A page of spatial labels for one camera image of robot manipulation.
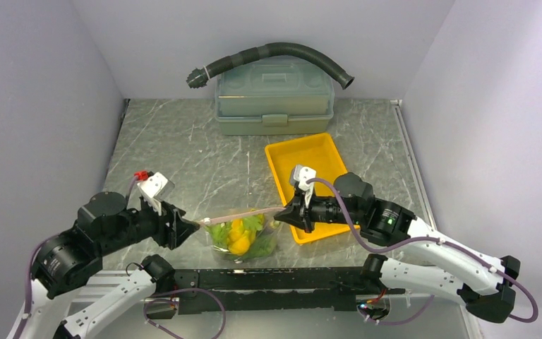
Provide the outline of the yellow toy bananas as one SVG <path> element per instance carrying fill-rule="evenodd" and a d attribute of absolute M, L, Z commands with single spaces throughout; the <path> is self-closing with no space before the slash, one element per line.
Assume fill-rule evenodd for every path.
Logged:
<path fill-rule="evenodd" d="M 259 231 L 263 230 L 264 224 L 265 217 L 263 215 L 233 220 L 228 234 L 227 248 L 229 252 L 236 256 L 246 254 Z"/>

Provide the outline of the yellow plastic tray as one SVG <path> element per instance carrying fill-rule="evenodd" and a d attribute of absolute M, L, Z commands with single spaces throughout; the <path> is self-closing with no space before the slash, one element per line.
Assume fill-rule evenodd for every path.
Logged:
<path fill-rule="evenodd" d="M 330 183 L 333 183 L 338 176 L 347 173 L 347 168 L 329 133 L 318 133 L 272 143 L 265 146 L 265 154 L 283 205 L 286 205 L 294 196 L 294 188 L 289 183 L 289 178 L 295 166 L 311 167 L 318 177 Z M 324 185 L 315 185 L 315 193 L 318 196 L 332 196 L 331 190 Z M 321 222 L 315 224 L 315 230 L 310 234 L 293 226 L 289 226 L 289 229 L 298 245 L 310 244 L 350 232 L 347 225 Z"/>

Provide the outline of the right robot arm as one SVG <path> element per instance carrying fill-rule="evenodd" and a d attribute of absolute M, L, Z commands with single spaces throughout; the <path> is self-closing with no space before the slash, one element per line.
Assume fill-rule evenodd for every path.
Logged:
<path fill-rule="evenodd" d="M 369 293 L 421 290 L 461 304 L 492 323 L 512 318 L 513 282 L 520 262 L 482 254 L 440 233 L 410 210 L 377 198 L 371 184 L 348 172 L 318 196 L 314 178 L 303 168 L 292 178 L 294 197 L 275 219 L 311 233 L 315 225 L 347 225 L 369 255 L 361 285 Z"/>

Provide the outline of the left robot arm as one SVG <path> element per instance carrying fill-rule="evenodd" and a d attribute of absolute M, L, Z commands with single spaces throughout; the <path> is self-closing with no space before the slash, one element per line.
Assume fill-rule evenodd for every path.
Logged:
<path fill-rule="evenodd" d="M 145 199 L 128 208 L 117 192 L 100 192 L 78 209 L 73 226 L 44 240 L 30 258 L 25 300 L 9 338 L 77 338 L 64 319 L 73 298 L 103 269 L 106 255 L 151 238 L 175 249 L 199 230 L 185 211 L 162 202 L 159 210 Z"/>

